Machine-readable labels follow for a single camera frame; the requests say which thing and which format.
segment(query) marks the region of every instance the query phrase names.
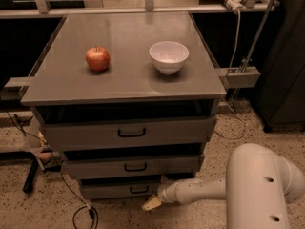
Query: desk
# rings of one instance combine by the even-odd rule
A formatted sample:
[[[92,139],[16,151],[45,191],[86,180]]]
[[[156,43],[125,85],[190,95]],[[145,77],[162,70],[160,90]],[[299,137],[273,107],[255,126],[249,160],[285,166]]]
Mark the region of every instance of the desk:
[[[189,49],[178,73],[153,67],[149,48],[159,41]],[[97,45],[111,55],[102,73],[85,60]],[[188,13],[76,14],[21,102],[84,197],[95,199],[149,195],[161,175],[195,176],[225,94]]]

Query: gray tabletop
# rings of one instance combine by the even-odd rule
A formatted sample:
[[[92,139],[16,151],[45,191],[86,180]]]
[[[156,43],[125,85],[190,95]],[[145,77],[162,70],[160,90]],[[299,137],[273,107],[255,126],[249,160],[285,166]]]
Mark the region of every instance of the gray tabletop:
[[[190,56],[182,70],[153,67],[151,45],[175,41]],[[105,47],[109,68],[92,72],[87,49]],[[31,82],[27,106],[220,98],[225,90],[187,12],[69,15]]]

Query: bowl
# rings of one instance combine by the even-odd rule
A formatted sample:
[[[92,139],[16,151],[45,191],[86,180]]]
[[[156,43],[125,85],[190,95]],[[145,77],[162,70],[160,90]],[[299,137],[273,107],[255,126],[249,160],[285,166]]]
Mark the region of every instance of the bowl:
[[[189,50],[182,44],[172,41],[158,42],[150,48],[152,64],[163,74],[179,71],[189,56]]]

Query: black cable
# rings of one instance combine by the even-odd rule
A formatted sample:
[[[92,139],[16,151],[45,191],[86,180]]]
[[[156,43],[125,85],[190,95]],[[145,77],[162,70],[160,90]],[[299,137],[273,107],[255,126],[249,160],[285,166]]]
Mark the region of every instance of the black cable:
[[[25,133],[25,134],[27,134],[27,135],[30,135],[30,136],[32,136],[32,137],[35,137],[35,138],[41,140],[41,141],[45,144],[45,146],[50,150],[50,153],[51,153],[51,155],[52,155],[53,158],[54,158],[54,161],[55,161],[55,163],[56,163],[56,166],[60,166],[60,165],[58,164],[58,162],[57,162],[57,160],[56,160],[56,157],[55,157],[55,155],[54,155],[54,153],[53,153],[53,151],[52,151],[52,149],[51,149],[51,147],[49,146],[49,144],[48,144],[47,141],[45,141],[43,138],[40,138],[40,137],[37,136],[37,135],[30,134],[30,133],[24,131],[23,129],[19,128],[19,127],[15,124],[13,118],[10,116],[10,113],[8,112],[8,110],[5,109],[5,108],[2,108],[2,109],[4,109],[4,111],[7,113],[7,115],[8,115],[9,118],[10,118],[11,123],[13,124],[13,126],[14,126],[16,129],[18,129],[18,130],[19,130],[20,132],[22,132],[22,133]],[[33,118],[33,116],[32,116],[31,118],[29,118],[28,120],[23,121],[23,122],[28,122],[28,121],[32,120],[32,118]],[[64,179],[64,176],[63,176],[61,170],[59,171],[59,174],[60,174],[62,180],[64,181],[66,187],[70,190],[70,192],[72,192],[72,193],[73,193],[73,194],[74,194],[74,195],[75,195],[75,196],[85,205],[85,206],[79,208],[79,209],[74,213],[74,215],[73,215],[72,222],[73,222],[74,228],[77,229],[76,224],[75,224],[75,221],[74,221],[74,220],[75,220],[75,216],[77,215],[77,213],[79,213],[81,210],[83,210],[83,209],[85,209],[85,208],[88,208],[89,215],[90,215],[90,217],[92,218],[92,223],[91,223],[90,229],[92,229],[93,226],[94,226],[95,218],[96,218],[96,224],[95,224],[95,229],[96,229],[96,228],[97,228],[97,225],[98,225],[98,213],[97,213],[97,210],[96,210],[94,207],[89,206],[89,204],[86,203],[86,201],[85,201],[84,199],[82,199],[80,196],[78,196],[78,195],[71,189],[71,187],[68,185],[67,181]]]

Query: black handle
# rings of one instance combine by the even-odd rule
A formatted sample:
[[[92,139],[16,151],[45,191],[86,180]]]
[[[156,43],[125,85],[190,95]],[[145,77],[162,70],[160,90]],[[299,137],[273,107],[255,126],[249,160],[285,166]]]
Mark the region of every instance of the black handle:
[[[124,169],[126,172],[143,172],[147,169],[147,163],[144,164],[143,168],[139,168],[139,169],[128,169],[127,164],[125,164]]]
[[[150,187],[147,185],[145,190],[142,190],[142,191],[133,191],[132,190],[132,187],[130,187],[130,192],[131,194],[146,194],[147,192],[149,192],[150,190]]]
[[[117,130],[117,135],[120,137],[141,137],[146,134],[146,128],[143,128],[142,132],[139,134],[122,134],[123,131],[121,129]]]

